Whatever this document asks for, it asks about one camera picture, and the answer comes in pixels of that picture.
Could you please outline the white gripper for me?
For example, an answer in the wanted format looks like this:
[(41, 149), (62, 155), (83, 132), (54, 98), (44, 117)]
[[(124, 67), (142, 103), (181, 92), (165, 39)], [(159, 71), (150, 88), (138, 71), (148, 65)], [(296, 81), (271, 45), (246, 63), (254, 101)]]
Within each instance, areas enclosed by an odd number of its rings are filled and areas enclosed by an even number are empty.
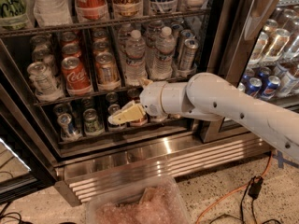
[(152, 80), (144, 77), (140, 78), (138, 82), (142, 87), (145, 87), (140, 93), (141, 104), (130, 101), (122, 109), (108, 117), (110, 124), (121, 125), (126, 122), (142, 119), (146, 115), (146, 112), (150, 116), (166, 115), (162, 105), (162, 92), (167, 82), (152, 82)]

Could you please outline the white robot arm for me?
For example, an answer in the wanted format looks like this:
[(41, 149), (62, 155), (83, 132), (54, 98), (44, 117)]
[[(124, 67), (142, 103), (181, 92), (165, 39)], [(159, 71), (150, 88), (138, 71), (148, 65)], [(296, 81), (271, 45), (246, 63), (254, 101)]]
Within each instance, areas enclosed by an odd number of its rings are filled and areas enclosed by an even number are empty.
[(150, 82), (143, 86), (138, 103), (127, 103), (110, 115), (108, 122), (120, 125), (146, 114), (178, 114), (207, 121), (232, 119), (299, 161), (299, 114), (255, 99), (211, 73), (198, 73), (187, 82)]

